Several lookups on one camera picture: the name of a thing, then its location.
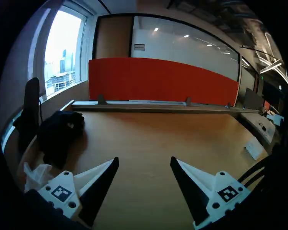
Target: ceiling light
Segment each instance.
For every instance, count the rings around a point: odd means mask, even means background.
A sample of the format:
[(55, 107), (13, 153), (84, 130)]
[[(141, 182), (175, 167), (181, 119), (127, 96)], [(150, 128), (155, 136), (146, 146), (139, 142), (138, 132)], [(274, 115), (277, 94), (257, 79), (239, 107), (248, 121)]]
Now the ceiling light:
[(244, 60), (243, 58), (242, 58), (242, 61), (243, 61), (247, 66), (250, 66), (250, 65), (248, 64), (248, 62), (247, 62), (246, 60)]
[(280, 66), (280, 65), (281, 65), (281, 61), (280, 61), (280, 60), (277, 60), (276, 62), (272, 63), (271, 65), (263, 68), (263, 69), (260, 71), (260, 73), (261, 73), (261, 74), (262, 74), (262, 73), (265, 73), (265, 72), (267, 72), (267, 71), (269, 71), (269, 70), (271, 70), (271, 69), (275, 69), (276, 67), (278, 67), (278, 66)]
[[(271, 63), (269, 61), (267, 61), (266, 59), (259, 57), (259, 60), (263, 63), (265, 63), (266, 65), (271, 65)], [(288, 84), (288, 78), (278, 69), (278, 68), (274, 68), (273, 70), (275, 70)]]

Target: red partition panel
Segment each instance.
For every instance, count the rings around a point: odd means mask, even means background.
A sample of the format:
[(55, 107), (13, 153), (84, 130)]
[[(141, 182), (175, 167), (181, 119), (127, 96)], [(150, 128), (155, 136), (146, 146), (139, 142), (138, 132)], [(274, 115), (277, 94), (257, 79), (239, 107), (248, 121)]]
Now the red partition panel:
[(235, 103), (238, 82), (178, 62), (150, 58), (104, 58), (89, 61), (89, 96), (97, 100), (164, 100), (187, 97), (202, 104)]

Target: sky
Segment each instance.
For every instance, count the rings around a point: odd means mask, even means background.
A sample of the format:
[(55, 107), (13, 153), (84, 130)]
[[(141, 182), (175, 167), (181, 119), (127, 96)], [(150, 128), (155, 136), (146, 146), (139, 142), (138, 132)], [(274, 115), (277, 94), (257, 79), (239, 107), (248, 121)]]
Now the sky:
[(45, 53), (45, 62), (53, 63), (53, 71), (60, 72), (63, 50), (76, 53), (77, 38), (81, 19), (63, 11), (58, 11), (53, 20)]

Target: glass wall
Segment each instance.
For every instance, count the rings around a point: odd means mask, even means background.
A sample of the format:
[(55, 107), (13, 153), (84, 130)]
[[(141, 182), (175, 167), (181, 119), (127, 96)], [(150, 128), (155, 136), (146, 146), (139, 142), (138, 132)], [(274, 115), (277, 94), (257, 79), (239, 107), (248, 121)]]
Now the glass wall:
[(258, 77), (257, 75), (258, 74), (253, 69), (253, 67), (244, 58), (242, 58), (241, 80), (240, 80), (240, 87), (239, 87), (236, 107), (243, 107), (245, 92), (247, 88), (255, 92), (257, 91), (257, 86), (256, 86), (256, 79)]
[(135, 17), (131, 57), (180, 62), (238, 80), (238, 53), (200, 30), (165, 19)]

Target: plastic bag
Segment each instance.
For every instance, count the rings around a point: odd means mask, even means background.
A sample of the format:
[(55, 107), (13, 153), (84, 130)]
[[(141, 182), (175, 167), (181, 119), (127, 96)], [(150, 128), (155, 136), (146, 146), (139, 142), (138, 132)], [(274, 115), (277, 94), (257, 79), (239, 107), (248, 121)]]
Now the plastic bag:
[(28, 162), (24, 163), (23, 171), (26, 174), (25, 192), (30, 189), (40, 190), (53, 176), (49, 173), (52, 166), (49, 164), (40, 164), (33, 171), (31, 170)]

